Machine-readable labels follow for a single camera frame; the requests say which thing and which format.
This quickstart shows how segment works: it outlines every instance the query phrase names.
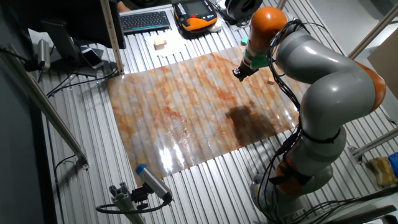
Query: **monitor stand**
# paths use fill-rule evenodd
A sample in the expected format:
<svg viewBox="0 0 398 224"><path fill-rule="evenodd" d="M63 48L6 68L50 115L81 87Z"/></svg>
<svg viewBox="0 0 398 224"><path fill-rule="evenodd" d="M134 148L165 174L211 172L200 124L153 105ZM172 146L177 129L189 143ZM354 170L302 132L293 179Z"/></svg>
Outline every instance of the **monitor stand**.
<svg viewBox="0 0 398 224"><path fill-rule="evenodd" d="M88 75L96 77L100 68L92 68L90 64L83 58L82 51L87 47L79 47L73 43L67 29L66 22L60 19L42 20L42 25L47 31L54 45L56 46L61 58L51 62L50 69L61 73L78 73L79 75ZM102 58L104 51L93 49L94 52ZM104 61L105 68L116 68L115 62Z"/></svg>

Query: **keyboard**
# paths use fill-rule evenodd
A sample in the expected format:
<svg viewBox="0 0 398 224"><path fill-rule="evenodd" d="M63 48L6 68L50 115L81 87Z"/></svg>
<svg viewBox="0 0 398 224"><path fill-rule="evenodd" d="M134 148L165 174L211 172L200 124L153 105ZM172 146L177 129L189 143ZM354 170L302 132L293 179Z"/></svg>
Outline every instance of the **keyboard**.
<svg viewBox="0 0 398 224"><path fill-rule="evenodd" d="M142 14L121 16L124 34L149 32L169 29L170 23L166 12L148 12Z"/></svg>

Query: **floor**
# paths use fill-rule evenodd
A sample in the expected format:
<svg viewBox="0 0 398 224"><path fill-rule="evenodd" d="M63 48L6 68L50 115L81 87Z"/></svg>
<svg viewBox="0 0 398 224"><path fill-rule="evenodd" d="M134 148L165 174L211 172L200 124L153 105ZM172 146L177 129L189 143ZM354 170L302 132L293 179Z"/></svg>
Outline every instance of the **floor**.
<svg viewBox="0 0 398 224"><path fill-rule="evenodd" d="M391 8L392 3L398 4L398 1L389 0L377 1L377 6L373 3L376 1L372 0L310 0L310 2L346 54L354 50L373 27L379 23L384 17L381 12ZM396 23L388 25L356 60L372 68L367 57L397 28L398 24ZM382 105L387 114L393 120L398 121L398 100L389 90Z"/></svg>

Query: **stained plastic sheet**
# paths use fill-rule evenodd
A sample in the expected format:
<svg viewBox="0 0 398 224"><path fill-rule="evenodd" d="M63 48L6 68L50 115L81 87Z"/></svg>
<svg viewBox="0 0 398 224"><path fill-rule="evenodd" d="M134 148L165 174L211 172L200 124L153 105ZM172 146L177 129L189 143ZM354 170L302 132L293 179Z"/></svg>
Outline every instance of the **stained plastic sheet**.
<svg viewBox="0 0 398 224"><path fill-rule="evenodd" d="M276 83L267 84L268 68L243 82L233 76L242 51L234 47L107 82L133 170L146 163L165 177L296 126L299 114ZM296 93L307 88L285 80Z"/></svg>

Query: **slotted aluminum table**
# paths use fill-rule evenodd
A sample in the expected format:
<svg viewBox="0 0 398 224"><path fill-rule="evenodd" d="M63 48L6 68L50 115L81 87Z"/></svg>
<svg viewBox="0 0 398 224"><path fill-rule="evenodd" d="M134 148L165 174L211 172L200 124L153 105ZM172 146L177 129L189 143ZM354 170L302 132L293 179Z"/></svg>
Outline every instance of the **slotted aluminum table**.
<svg viewBox="0 0 398 224"><path fill-rule="evenodd" d="M276 1L264 1L262 6L276 5ZM172 25L171 30L166 32L177 32L171 5L125 14L147 11L166 11ZM306 0L288 1L284 11L295 14L304 22L324 25ZM321 43L338 51L337 45L328 34L314 27L309 27L309 31ZM121 51L126 73L142 72L237 46L242 37L248 36L249 28L233 32L223 23L220 33L189 40L183 52L167 58L151 57L151 49L147 48L144 39L155 34L156 32L151 32L126 36L127 49ZM105 50L103 59L114 61L111 49L96 44L90 47ZM99 72L98 76L102 77L104 73L107 72ZM55 88L66 77L45 77L41 83L44 92ZM71 83L90 79L92 78L70 76ZM90 165L88 170L78 169L74 166L76 159L73 158L60 165L57 170L65 223L129 223L123 215L105 215L95 210L98 205L111 203L108 190L110 185L126 182L130 190L137 187L116 126L106 85L103 82L91 82L74 86L72 89L60 91L50 101L83 146ZM382 115L381 109L377 109L365 118L347 123L345 128L347 145L361 147L392 130L393 126ZM54 163L73 153L52 126L49 130L50 132L45 132L45 138L52 167L49 135L55 154ZM174 203L159 211L143 214L143 217L147 223L266 223L264 215L251 201L249 186L252 178L264 171L269 158L289 135L290 131L287 131L164 178L174 194ZM387 156L396 149L397 141L393 139L365 153L364 160ZM330 182L304 197L307 209L327 200L359 197L379 189L374 175L364 164L358 165L347 149L333 163L333 168L334 177ZM52 183L57 218L61 223L55 181ZM160 203L155 195L149 199L150 207L156 207Z"/></svg>

